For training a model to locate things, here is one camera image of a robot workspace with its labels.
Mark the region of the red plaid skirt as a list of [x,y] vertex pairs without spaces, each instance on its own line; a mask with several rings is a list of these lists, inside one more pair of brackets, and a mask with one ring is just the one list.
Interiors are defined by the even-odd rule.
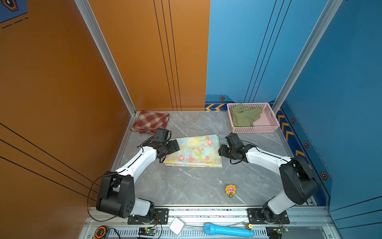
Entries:
[[170,119],[170,114],[141,111],[137,120],[131,127],[131,131],[155,135],[157,129],[166,129]]

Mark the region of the floral pastel skirt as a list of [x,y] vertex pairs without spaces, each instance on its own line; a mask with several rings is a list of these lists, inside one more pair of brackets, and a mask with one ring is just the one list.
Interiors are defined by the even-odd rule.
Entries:
[[176,139],[180,150],[167,155],[164,164],[176,167],[222,168],[218,154],[219,137],[216,134],[181,137]]

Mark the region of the pink perforated plastic basket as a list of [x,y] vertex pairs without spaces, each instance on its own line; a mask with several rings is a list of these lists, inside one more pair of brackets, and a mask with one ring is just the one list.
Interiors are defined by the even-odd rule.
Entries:
[[227,112],[230,120],[230,127],[232,133],[272,133],[280,127],[280,123],[277,120],[275,113],[273,112],[269,103],[244,103],[243,106],[247,108],[260,107],[262,112],[259,119],[254,121],[251,126],[234,126],[231,109],[239,104],[230,103],[227,104]]

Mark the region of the olive green skirt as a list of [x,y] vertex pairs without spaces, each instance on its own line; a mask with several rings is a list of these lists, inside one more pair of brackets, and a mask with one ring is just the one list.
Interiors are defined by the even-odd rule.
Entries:
[[253,123],[261,117],[263,109],[261,107],[250,108],[243,104],[238,104],[230,109],[234,127],[251,127]]

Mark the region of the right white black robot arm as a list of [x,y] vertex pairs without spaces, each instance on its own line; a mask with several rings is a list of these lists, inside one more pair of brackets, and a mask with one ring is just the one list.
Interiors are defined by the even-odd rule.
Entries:
[[287,209],[304,204],[319,191],[313,169],[302,156],[286,157],[251,143],[244,145],[236,133],[230,133],[225,139],[227,144],[218,150],[220,156],[259,165],[281,177],[283,190],[263,205],[261,215],[266,223],[277,222]]

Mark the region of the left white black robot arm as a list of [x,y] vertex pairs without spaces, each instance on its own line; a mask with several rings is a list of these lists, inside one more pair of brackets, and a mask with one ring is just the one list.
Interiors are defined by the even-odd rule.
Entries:
[[154,203],[137,198],[135,182],[142,172],[156,159],[163,162],[167,155],[180,150],[177,140],[149,141],[140,145],[138,153],[115,172],[107,171],[102,177],[96,209],[120,218],[137,217],[144,223],[154,219]]

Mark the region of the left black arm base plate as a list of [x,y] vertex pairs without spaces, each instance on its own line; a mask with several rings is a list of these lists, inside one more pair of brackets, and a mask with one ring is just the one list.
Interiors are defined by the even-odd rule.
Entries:
[[151,225],[159,222],[162,225],[168,224],[169,209],[155,208],[149,211],[146,216],[129,216],[127,223],[129,225]]

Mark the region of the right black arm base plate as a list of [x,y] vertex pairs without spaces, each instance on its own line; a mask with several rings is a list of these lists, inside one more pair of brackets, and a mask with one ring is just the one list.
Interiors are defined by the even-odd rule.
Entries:
[[286,211],[281,214],[274,214],[269,209],[263,208],[249,208],[247,211],[247,217],[251,224],[290,224],[290,220]]

